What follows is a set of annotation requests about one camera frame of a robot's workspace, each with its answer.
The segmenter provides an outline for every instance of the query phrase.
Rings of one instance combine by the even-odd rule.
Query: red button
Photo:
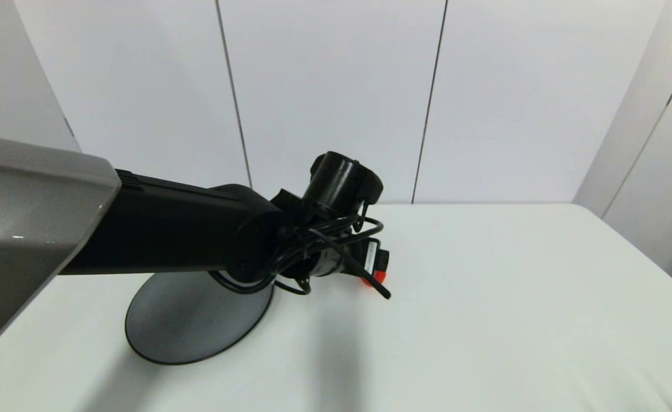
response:
[[[374,279],[377,279],[377,282],[379,282],[380,284],[384,284],[384,280],[386,279],[386,272],[376,271],[376,273],[374,273]],[[367,286],[373,287],[372,284],[370,284],[369,281],[367,281],[367,279],[362,278],[361,281],[367,284]]]

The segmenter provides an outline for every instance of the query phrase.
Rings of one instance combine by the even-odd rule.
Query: white tabletop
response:
[[[314,279],[192,365],[127,345],[149,275],[54,279],[0,338],[0,410],[672,410],[672,279],[589,212],[369,211],[391,300]]]

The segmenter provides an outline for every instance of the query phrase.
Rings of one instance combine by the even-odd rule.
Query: circular stand base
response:
[[[127,342],[151,362],[202,361],[246,336],[265,314],[272,292],[268,287],[239,295],[206,272],[155,274],[127,309]]]

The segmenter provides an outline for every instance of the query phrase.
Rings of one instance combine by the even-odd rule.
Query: sticker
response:
[[[374,276],[374,264],[377,259],[377,250],[379,248],[379,243],[369,242],[369,248],[367,248],[367,258],[364,261],[364,269],[369,272],[370,275]]]

